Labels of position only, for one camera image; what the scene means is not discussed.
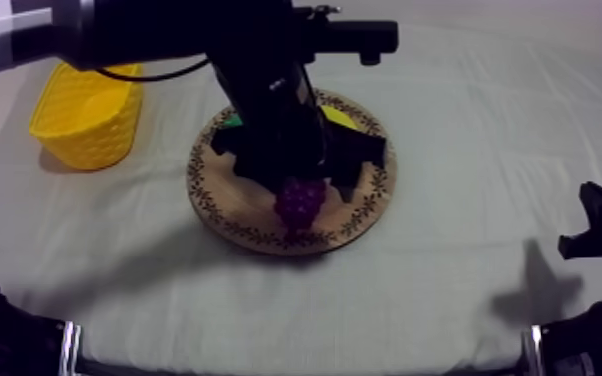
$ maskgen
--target purple grape bunch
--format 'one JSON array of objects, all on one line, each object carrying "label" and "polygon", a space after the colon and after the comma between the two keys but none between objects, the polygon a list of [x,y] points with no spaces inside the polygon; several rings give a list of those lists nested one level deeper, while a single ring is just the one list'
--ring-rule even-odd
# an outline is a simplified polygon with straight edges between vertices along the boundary
[{"label": "purple grape bunch", "polygon": [[287,179],[276,196],[274,209],[289,230],[288,237],[312,226],[327,198],[326,192],[324,180]]}]

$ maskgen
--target yellow plastic basket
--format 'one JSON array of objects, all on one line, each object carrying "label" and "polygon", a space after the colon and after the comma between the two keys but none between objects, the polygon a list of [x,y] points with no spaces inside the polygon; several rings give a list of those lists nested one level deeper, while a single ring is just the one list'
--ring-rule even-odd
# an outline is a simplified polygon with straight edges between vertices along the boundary
[{"label": "yellow plastic basket", "polygon": [[[142,74],[140,64],[109,69],[128,76]],[[61,63],[35,109],[30,134],[70,167],[108,167],[131,150],[141,103],[141,84],[79,72]]]}]

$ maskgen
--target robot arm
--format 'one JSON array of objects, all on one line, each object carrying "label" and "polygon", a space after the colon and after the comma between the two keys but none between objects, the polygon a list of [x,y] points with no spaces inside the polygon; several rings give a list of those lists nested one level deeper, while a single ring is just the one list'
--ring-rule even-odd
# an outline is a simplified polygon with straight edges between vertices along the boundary
[{"label": "robot arm", "polygon": [[251,39],[273,28],[287,29],[282,44],[305,63],[314,53],[351,52],[375,64],[396,50],[396,23],[328,22],[331,8],[323,9],[322,21],[322,10],[285,0],[0,0],[0,71],[48,56],[90,70],[238,50],[243,42],[252,53],[275,53]]}]

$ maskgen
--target white tablecloth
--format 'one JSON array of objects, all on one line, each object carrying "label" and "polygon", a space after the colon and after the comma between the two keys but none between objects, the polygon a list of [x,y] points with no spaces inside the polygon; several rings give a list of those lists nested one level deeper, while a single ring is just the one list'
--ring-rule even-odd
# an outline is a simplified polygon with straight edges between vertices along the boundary
[{"label": "white tablecloth", "polygon": [[300,262],[245,253],[191,208],[190,147],[227,105],[210,68],[147,85],[130,156],[74,173],[27,132],[54,64],[32,67],[0,134],[0,282],[14,303],[83,324],[88,357],[440,372],[509,363],[520,330],[602,300],[602,260],[556,250],[587,226],[579,185],[602,184],[602,59],[405,22],[380,66],[319,56],[314,85],[382,121],[399,172],[366,235]]}]

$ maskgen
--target round wooden tray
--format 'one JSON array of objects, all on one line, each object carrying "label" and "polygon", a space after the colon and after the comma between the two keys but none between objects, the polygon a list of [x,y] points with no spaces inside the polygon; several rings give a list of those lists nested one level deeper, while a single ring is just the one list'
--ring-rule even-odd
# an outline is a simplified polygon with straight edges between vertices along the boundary
[{"label": "round wooden tray", "polygon": [[[333,107],[369,135],[387,137],[378,120],[351,100],[325,90],[315,90],[318,105]],[[210,147],[214,132],[235,110],[218,113],[198,136],[187,167],[189,198],[198,216],[230,241],[257,252],[298,256],[339,248],[366,232],[385,211],[394,191],[397,160],[392,144],[384,169],[365,163],[351,203],[327,188],[327,200],[310,230],[286,239],[287,230],[273,211],[275,196],[252,180],[237,177],[235,157],[218,156]]]}]

